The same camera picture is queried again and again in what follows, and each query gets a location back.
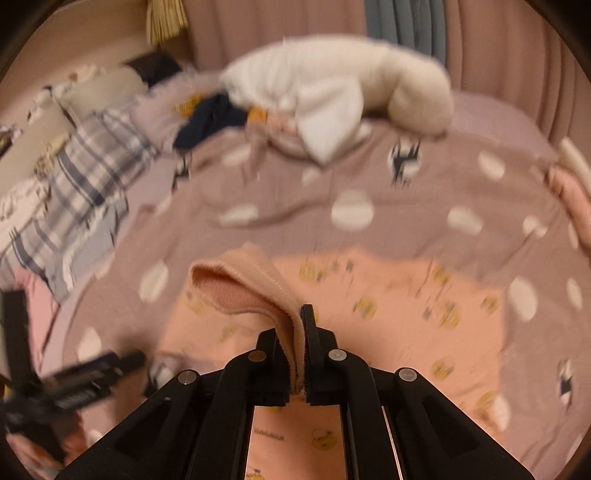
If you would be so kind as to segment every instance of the white polka dot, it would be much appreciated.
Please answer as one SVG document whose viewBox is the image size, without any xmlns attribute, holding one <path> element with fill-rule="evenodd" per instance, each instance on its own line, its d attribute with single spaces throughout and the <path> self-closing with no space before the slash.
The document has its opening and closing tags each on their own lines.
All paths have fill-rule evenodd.
<svg viewBox="0 0 591 480">
<path fill-rule="evenodd" d="M 320 177 L 322 170 L 318 167 L 308 167 L 304 170 L 304 173 L 301 175 L 301 184 L 306 187 L 315 179 Z"/>
<path fill-rule="evenodd" d="M 572 247 L 574 249 L 577 249 L 579 247 L 579 236 L 577 234 L 577 230 L 573 225 L 573 222 L 569 222 L 569 240 L 570 240 L 570 244 L 572 245 Z"/>
<path fill-rule="evenodd" d="M 88 327 L 76 347 L 78 360 L 82 363 L 92 360 L 100 355 L 102 348 L 103 343 L 100 341 L 99 334 L 94 328 Z"/>
<path fill-rule="evenodd" d="M 96 442 L 98 442 L 104 435 L 99 432 L 98 430 L 91 430 L 86 435 L 86 443 L 89 447 L 92 447 Z"/>
<path fill-rule="evenodd" d="M 252 203 L 237 205 L 219 216 L 222 226 L 248 225 L 258 218 L 258 208 Z"/>
<path fill-rule="evenodd" d="M 166 365 L 164 365 L 155 378 L 155 383 L 158 388 L 162 388 L 174 378 L 174 373 Z"/>
<path fill-rule="evenodd" d="M 468 207 L 457 205 L 447 215 L 447 224 L 467 235 L 478 235 L 484 226 L 484 221 Z"/>
<path fill-rule="evenodd" d="M 402 170 L 402 177 L 404 180 L 412 180 L 414 177 L 417 176 L 418 171 L 421 170 L 421 161 L 410 161 L 404 163 L 404 168 Z"/>
<path fill-rule="evenodd" d="M 581 287 L 574 278 L 569 278 L 566 282 L 566 293 L 574 308 L 580 310 L 583 308 L 583 293 Z"/>
<path fill-rule="evenodd" d="M 363 230 L 374 218 L 374 204 L 365 192 L 347 190 L 337 196 L 330 218 L 335 226 L 348 232 Z"/>
<path fill-rule="evenodd" d="M 583 434 L 581 433 L 574 441 L 573 446 L 569 449 L 569 452 L 566 454 L 566 463 L 570 462 L 570 459 L 574 456 L 577 449 L 583 443 Z"/>
<path fill-rule="evenodd" d="M 144 274 L 139 282 L 139 297 L 149 303 L 156 301 L 167 283 L 168 267 L 160 260 Z"/>
<path fill-rule="evenodd" d="M 101 278 L 105 278 L 111 270 L 111 265 L 113 265 L 113 261 L 115 260 L 115 254 L 111 253 L 109 257 L 100 265 L 99 268 L 96 269 L 95 278 L 100 280 Z"/>
<path fill-rule="evenodd" d="M 168 195 L 165 199 L 163 199 L 158 205 L 156 205 L 156 210 L 154 213 L 156 215 L 160 215 L 164 213 L 170 207 L 170 204 L 173 202 L 173 195 Z"/>
<path fill-rule="evenodd" d="M 524 322 L 529 322 L 538 311 L 538 294 L 529 280 L 516 277 L 509 287 L 509 302 Z"/>
<path fill-rule="evenodd" d="M 244 144 L 222 155 L 222 165 L 236 167 L 248 160 L 251 156 L 251 145 Z"/>
<path fill-rule="evenodd" d="M 492 403 L 491 416 L 500 431 L 504 432 L 509 426 L 511 419 L 511 408 L 509 402 L 502 393 L 495 396 Z"/>
<path fill-rule="evenodd" d="M 482 173 L 492 181 L 499 181 L 505 174 L 505 162 L 490 152 L 480 152 L 478 166 Z"/>
<path fill-rule="evenodd" d="M 542 238 L 547 232 L 548 227 L 540 222 L 539 218 L 529 215 L 523 220 L 523 234 L 525 236 L 530 236 L 533 233 L 536 237 Z"/>
</svg>

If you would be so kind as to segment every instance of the bedspread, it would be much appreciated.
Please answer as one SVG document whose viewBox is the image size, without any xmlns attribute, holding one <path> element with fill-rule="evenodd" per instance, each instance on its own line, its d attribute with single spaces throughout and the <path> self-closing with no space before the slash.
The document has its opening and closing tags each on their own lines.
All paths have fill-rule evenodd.
<svg viewBox="0 0 591 480">
<path fill-rule="evenodd" d="M 421 362 L 417 352 L 428 339 L 414 335 L 401 344 L 391 333 L 397 325 L 386 325 L 389 318 L 395 322 L 404 296 L 396 288 L 391 296 L 376 295 L 367 279 L 358 280 L 354 301 L 336 296 L 342 306 L 337 316 L 321 307 L 320 325 L 335 329 L 339 342 L 354 353 L 372 356 L 375 349 L 382 355 L 390 349 L 383 356 L 388 360 L 373 361 L 388 369 L 402 363 L 417 368 L 536 478 L 555 478 L 591 423 L 591 352 L 586 347 L 591 273 L 566 212 L 543 185 L 547 162 L 458 132 L 419 144 L 382 121 L 373 123 L 368 140 L 325 170 L 282 153 L 275 144 L 260 127 L 229 129 L 191 152 L 191 179 L 169 204 L 138 215 L 108 273 L 83 296 L 66 340 L 65 363 L 104 349 L 134 346 L 153 353 L 194 260 L 249 241 L 279 263 L 300 265 L 309 257 L 315 266 L 298 268 L 296 276 L 315 283 L 331 281 L 333 275 L 331 263 L 325 265 L 319 255 L 338 255 L 341 271 L 348 266 L 348 249 L 362 248 L 386 271 L 388 265 L 400 268 L 403 278 L 409 276 L 404 271 L 416 270 L 428 277 L 430 288 L 439 282 L 478 292 L 471 303 L 446 294 L 445 288 L 437 301 L 437 293 L 425 293 L 420 308 L 406 305 L 405 321 L 417 322 L 417 329 L 442 329 L 438 335 L 449 333 L 467 351 L 488 345 L 491 360 L 461 367 L 438 344 L 437 358 Z M 284 275 L 293 277 L 293 267 Z M 415 280 L 411 284 L 418 288 Z M 320 301 L 309 288 L 301 294 Z M 368 319 L 372 312 L 373 320 Z M 478 328 L 478 322 L 489 321 L 484 312 L 502 317 L 493 334 L 491 325 Z M 365 327 L 355 326 L 363 322 L 360 315 L 366 316 Z M 361 335 L 369 327 L 375 331 Z M 229 357 L 240 353 L 238 347 L 232 350 Z M 450 373 L 452 367 L 457 370 Z M 480 367 L 488 372 L 484 380 L 474 374 Z M 208 369 L 213 365 L 204 364 L 200 371 Z M 84 412 L 94 436 L 137 406 L 144 383 L 145 374 L 134 375 L 115 398 Z M 286 425 L 304 418 L 302 409 L 296 403 L 286 408 L 281 413 Z M 279 445 L 278 437 L 285 436 L 274 434 L 276 425 L 265 425 L 255 421 L 251 453 Z M 301 421 L 294 428 L 298 441 L 321 447 L 318 455 L 323 446 L 335 445 L 333 437 L 338 442 L 335 432 L 336 424 Z M 289 451 L 302 465 L 293 478 L 341 478 L 340 472 L 316 469 L 321 462 L 313 462 L 301 445 Z M 274 449 L 274 455 L 281 452 Z M 262 457 L 249 468 L 253 477 L 279 478 Z M 283 478 L 288 469 L 279 471 Z"/>
</svg>

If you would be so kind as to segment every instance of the pillow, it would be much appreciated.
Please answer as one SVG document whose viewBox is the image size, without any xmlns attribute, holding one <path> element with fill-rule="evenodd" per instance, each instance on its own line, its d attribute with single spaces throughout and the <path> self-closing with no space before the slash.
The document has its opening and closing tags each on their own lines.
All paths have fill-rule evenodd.
<svg viewBox="0 0 591 480">
<path fill-rule="evenodd" d="M 133 68 L 149 88 L 181 71 L 177 61 L 162 50 L 152 51 L 125 64 Z"/>
<path fill-rule="evenodd" d="M 147 90 L 133 68 L 120 67 L 75 85 L 59 101 L 74 123 L 80 125 L 92 112 L 101 112 Z"/>
<path fill-rule="evenodd" d="M 514 105 L 488 95 L 454 92 L 456 108 L 448 129 L 478 135 L 539 157 L 556 152 L 534 120 Z"/>
<path fill-rule="evenodd" d="M 32 175 L 37 160 L 45 153 L 47 145 L 56 137 L 72 130 L 74 127 L 60 106 L 57 103 L 49 106 L 0 160 L 0 196 Z"/>
<path fill-rule="evenodd" d="M 198 73 L 195 69 L 177 73 L 154 86 L 147 95 L 137 99 L 130 111 L 131 121 L 152 145 L 172 153 L 174 139 L 187 119 L 177 113 L 175 106 L 186 102 L 195 93 L 220 90 L 219 73 Z"/>
</svg>

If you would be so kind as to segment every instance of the black frame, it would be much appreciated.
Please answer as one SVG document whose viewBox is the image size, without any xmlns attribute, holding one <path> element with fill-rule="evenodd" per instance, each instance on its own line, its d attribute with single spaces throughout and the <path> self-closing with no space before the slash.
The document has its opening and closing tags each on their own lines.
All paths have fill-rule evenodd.
<svg viewBox="0 0 591 480">
<path fill-rule="evenodd" d="M 12 62 L 35 30 L 59 7 L 73 0 L 19 0 L 3 2 L 0 29 L 0 82 Z M 591 2 L 588 0 L 524 0 L 527 1 L 558 32 L 573 52 L 587 77 L 591 80 Z M 563 480 L 591 478 L 591 449 L 577 452 L 563 472 Z M 0 472 L 6 480 L 31 480 L 31 476 L 18 461 L 0 435 Z"/>
</svg>

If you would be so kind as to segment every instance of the white blanket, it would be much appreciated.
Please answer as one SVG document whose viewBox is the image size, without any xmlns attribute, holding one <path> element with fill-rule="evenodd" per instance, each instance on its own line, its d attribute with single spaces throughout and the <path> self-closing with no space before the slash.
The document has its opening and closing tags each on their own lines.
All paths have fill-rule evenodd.
<svg viewBox="0 0 591 480">
<path fill-rule="evenodd" d="M 367 111 L 437 135 L 453 115 L 450 81 L 435 60 L 366 37 L 318 35 L 259 48 L 231 63 L 221 82 L 231 101 L 295 116 L 298 133 L 320 164 L 360 136 Z"/>
</svg>

